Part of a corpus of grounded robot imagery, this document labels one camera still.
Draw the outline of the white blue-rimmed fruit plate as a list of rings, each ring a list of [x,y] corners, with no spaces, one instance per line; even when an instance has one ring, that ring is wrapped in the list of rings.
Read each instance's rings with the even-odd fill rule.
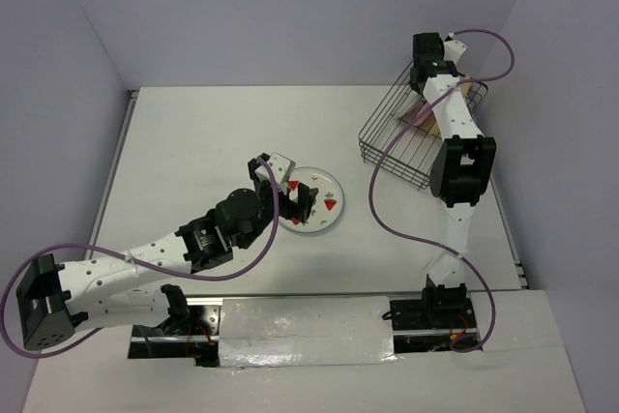
[[[338,221],[344,207],[344,193],[338,180],[329,172],[311,166],[296,166],[288,177],[289,198],[296,200],[302,183],[318,189],[309,219],[306,222],[280,220],[280,226],[298,234],[326,232]]]

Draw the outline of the pink plate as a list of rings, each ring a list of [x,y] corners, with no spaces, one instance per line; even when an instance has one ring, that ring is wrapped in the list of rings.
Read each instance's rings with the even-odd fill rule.
[[[400,122],[409,124],[414,122],[418,115],[427,107],[427,101],[419,95],[411,98],[407,101],[406,106],[403,110],[398,113],[397,118]]]

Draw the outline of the dark wire dish rack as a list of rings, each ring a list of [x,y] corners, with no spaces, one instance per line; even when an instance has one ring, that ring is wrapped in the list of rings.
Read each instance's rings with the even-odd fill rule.
[[[395,136],[408,124],[398,113],[407,101],[418,95],[412,90],[408,64],[390,86],[377,108],[362,126],[359,149],[364,162],[377,163]],[[439,153],[441,136],[432,116],[416,124],[398,141],[381,168],[419,190],[429,187],[431,166]]]

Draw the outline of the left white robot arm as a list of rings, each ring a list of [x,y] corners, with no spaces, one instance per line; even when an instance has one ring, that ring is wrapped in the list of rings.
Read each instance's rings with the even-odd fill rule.
[[[189,325],[191,312],[182,289],[150,284],[165,277],[213,281],[211,270],[228,263],[235,250],[248,249],[282,220],[307,222],[319,194],[297,180],[295,163],[263,154],[248,164],[253,182],[238,189],[204,216],[129,251],[93,247],[97,257],[58,262],[55,247],[22,264],[8,288],[15,293],[22,345],[15,352],[45,358],[73,348],[79,331],[91,337],[118,325],[158,325],[174,335]]]

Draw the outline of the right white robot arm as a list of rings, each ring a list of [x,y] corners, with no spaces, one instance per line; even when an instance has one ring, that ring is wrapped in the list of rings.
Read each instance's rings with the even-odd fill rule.
[[[441,138],[429,187],[445,207],[438,241],[446,249],[429,265],[427,285],[449,291],[465,288],[461,257],[496,153],[494,139],[478,128],[460,90],[467,80],[458,73],[457,61],[465,51],[463,43],[445,42],[436,32],[418,33],[412,40],[410,84],[426,101],[426,111],[433,115]]]

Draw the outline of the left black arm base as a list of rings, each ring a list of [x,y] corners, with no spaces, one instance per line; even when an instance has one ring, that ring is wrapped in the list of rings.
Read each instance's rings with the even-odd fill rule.
[[[160,288],[165,319],[154,327],[133,326],[130,360],[188,359],[198,367],[218,368],[221,304],[190,304],[178,285]]]

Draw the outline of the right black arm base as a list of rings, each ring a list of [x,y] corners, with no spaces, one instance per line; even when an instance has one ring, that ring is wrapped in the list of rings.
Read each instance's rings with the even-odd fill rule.
[[[382,319],[391,324],[394,351],[411,353],[471,352],[482,348],[468,288],[438,284],[427,278],[418,295],[389,299]]]

